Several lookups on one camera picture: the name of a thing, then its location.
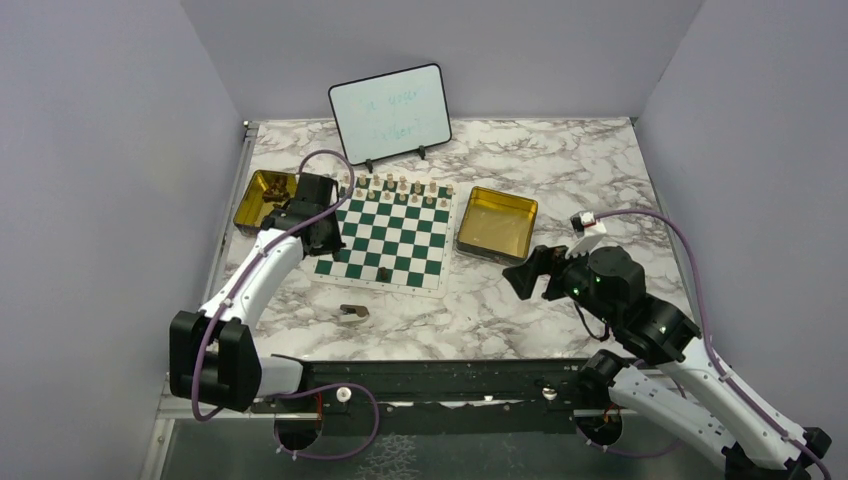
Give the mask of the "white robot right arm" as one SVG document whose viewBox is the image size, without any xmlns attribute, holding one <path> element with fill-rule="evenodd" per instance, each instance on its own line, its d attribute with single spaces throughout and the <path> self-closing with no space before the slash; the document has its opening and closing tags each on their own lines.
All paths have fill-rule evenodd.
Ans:
<svg viewBox="0 0 848 480">
<path fill-rule="evenodd" d="M 682 397 L 617 354 L 601 349 L 579 370 L 577 393 L 587 405 L 633 410 L 697 449 L 728 479 L 806 479 L 832 440 L 769 407 L 716 354 L 697 325 L 675 305 L 646 290 L 645 273 L 621 247 L 569 258 L 561 248 L 536 248 L 503 277 L 528 299 L 542 275 L 542 296 L 569 298 L 601 320 L 612 337 L 686 392 Z"/>
</svg>

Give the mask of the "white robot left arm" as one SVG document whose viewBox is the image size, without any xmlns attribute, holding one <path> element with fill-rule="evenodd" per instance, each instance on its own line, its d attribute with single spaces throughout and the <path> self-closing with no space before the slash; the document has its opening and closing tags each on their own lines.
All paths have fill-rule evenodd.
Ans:
<svg viewBox="0 0 848 480">
<path fill-rule="evenodd" d="M 346 197 L 330 177 L 302 174 L 294 195 L 261 222 L 250 254 L 198 311 L 178 312 L 169 328 L 169 387 L 195 405 L 243 412 L 277 396 L 290 410 L 313 401 L 304 366 L 285 356 L 261 356 L 253 333 L 283 280 L 307 257 L 344 245 L 337 209 Z"/>
</svg>

